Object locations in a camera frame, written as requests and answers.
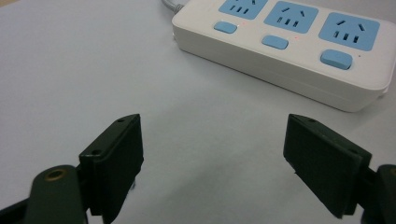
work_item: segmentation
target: socket hole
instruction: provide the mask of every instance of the socket hole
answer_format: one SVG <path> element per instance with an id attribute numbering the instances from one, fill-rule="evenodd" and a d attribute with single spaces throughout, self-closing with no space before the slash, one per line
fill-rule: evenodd
<path id="1" fill-rule="evenodd" d="M 346 21 L 339 21 L 339 22 L 337 22 L 337 25 L 341 25 L 341 24 L 344 24 Z"/>
<path id="2" fill-rule="evenodd" d="M 364 26 L 362 24 L 359 24 L 359 28 L 361 28 L 361 31 L 365 31 Z"/>

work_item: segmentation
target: power outlet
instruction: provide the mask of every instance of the power outlet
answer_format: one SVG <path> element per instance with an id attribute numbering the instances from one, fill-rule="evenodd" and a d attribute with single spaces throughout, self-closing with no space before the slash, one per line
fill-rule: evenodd
<path id="1" fill-rule="evenodd" d="M 280 1 L 276 3 L 264 22 L 268 25 L 305 34 L 317 15 L 317 8 Z"/>
<path id="2" fill-rule="evenodd" d="M 172 23 L 180 49 L 348 112 L 385 94 L 396 64 L 392 22 L 289 0 L 190 0 Z"/>
<path id="3" fill-rule="evenodd" d="M 331 13 L 319 37 L 354 49 L 371 50 L 379 29 L 379 22 Z"/>
<path id="4" fill-rule="evenodd" d="M 268 0 L 227 0 L 219 11 L 240 18 L 253 20 Z"/>

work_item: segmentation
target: power cord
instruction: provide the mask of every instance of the power cord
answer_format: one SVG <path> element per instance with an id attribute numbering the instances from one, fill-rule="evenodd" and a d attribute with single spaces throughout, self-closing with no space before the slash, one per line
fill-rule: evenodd
<path id="1" fill-rule="evenodd" d="M 173 3 L 172 0 L 162 0 L 162 1 L 163 4 L 167 8 L 171 9 L 175 14 L 177 14 L 184 7 L 184 5 Z"/>

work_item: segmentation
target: blue outlet panel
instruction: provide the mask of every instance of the blue outlet panel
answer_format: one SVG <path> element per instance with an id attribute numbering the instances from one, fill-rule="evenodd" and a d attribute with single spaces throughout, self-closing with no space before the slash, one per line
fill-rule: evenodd
<path id="1" fill-rule="evenodd" d="M 279 1 L 264 23 L 300 34 L 308 32 L 318 15 L 318 9 Z"/>
<path id="2" fill-rule="evenodd" d="M 325 21 L 319 37 L 354 49 L 369 51 L 373 48 L 378 30 L 378 21 L 333 12 Z"/>
<path id="3" fill-rule="evenodd" d="M 240 18 L 254 20 L 268 0 L 227 0 L 219 11 Z"/>

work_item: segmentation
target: gray surface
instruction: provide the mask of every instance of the gray surface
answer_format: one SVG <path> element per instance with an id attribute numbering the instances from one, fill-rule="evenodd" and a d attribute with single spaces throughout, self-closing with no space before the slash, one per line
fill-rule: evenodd
<path id="1" fill-rule="evenodd" d="M 394 0 L 301 2 L 396 22 Z M 171 19 L 154 0 L 0 7 L 0 208 L 140 113 L 146 161 L 115 223 L 359 223 L 360 208 L 336 219 L 285 162 L 287 116 L 320 120 L 376 169 L 396 162 L 395 82 L 341 112 L 179 50 Z"/>

